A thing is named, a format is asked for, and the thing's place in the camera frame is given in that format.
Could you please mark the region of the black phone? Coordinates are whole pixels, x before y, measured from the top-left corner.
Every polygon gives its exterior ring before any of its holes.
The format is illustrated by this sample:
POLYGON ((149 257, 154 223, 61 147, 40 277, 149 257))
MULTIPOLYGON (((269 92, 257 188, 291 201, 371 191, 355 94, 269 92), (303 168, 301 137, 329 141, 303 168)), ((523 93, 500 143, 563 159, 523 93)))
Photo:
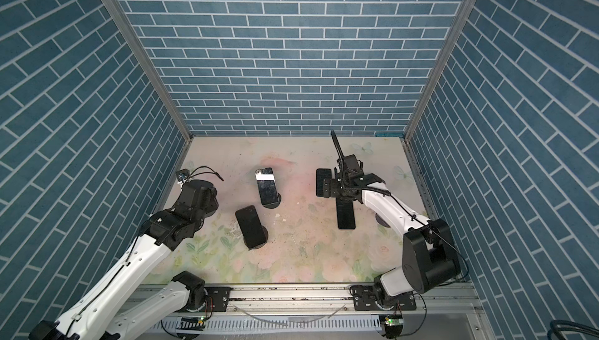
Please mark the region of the black phone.
POLYGON ((330 168, 318 168, 316 170, 316 196, 325 197, 325 192, 328 191, 332 171, 330 168))
POLYGON ((243 235, 243 241, 251 231, 259 230, 260 227, 263 226, 257 210, 253 205, 236 211, 235 216, 243 235))
POLYGON ((259 168, 255 172, 261 202, 278 193, 272 168, 259 168))

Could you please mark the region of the purple-edged phone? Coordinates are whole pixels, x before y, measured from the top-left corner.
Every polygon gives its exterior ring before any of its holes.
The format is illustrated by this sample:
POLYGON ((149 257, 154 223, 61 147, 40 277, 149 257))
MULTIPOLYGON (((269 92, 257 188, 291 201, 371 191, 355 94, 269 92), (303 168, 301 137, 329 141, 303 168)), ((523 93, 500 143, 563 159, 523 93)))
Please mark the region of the purple-edged phone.
POLYGON ((353 202, 351 200, 335 199, 337 225, 340 230, 354 230, 356 220, 354 215, 353 202))

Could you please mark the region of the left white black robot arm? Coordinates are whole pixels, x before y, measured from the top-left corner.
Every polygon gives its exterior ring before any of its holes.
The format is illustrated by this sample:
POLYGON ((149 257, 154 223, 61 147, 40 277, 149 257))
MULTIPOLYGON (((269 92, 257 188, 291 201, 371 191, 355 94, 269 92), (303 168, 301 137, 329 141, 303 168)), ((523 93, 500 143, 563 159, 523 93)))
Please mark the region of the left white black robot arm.
POLYGON ((218 191, 208 181, 182 185, 175 204, 141 226, 131 247, 78 302, 55 321, 41 321, 30 339, 135 339, 178 310, 208 312, 204 279, 183 271, 140 304, 121 311, 151 271, 218 210, 218 191))

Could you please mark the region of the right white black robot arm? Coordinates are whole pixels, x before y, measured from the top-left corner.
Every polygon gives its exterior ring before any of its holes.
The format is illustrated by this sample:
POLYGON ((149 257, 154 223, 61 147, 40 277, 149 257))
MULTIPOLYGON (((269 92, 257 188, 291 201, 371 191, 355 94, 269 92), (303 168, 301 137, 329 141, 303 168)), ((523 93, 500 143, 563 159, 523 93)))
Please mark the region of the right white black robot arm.
POLYGON ((460 254, 449 225, 430 220, 393 195, 376 174, 363 172, 355 156, 338 159, 338 168, 316 171, 316 195, 334 198, 340 229, 354 229, 353 204, 375 213, 377 221, 402 237, 401 265, 374 279, 378 305, 388 309, 406 293, 426 293, 458 277, 460 254))

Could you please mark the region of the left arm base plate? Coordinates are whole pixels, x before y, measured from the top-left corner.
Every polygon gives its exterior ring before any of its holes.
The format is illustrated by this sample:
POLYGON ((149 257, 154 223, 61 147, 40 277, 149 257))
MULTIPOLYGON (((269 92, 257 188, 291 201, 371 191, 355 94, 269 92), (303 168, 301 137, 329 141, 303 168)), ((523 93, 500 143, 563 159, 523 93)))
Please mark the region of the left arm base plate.
POLYGON ((187 302, 176 313, 190 313, 190 304, 200 304, 197 312, 201 313, 225 313, 229 305, 230 286, 209 285, 204 287, 203 292, 195 289, 190 293, 187 302))

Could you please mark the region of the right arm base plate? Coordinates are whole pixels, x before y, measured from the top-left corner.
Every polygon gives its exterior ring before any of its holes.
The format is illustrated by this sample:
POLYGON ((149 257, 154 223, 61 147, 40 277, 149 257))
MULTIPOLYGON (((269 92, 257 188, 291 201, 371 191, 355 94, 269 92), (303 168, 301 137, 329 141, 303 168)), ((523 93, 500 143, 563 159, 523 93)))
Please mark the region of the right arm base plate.
POLYGON ((353 298, 355 311, 416 310, 416 302, 412 294, 389 296, 379 284, 351 285, 349 293, 353 298))

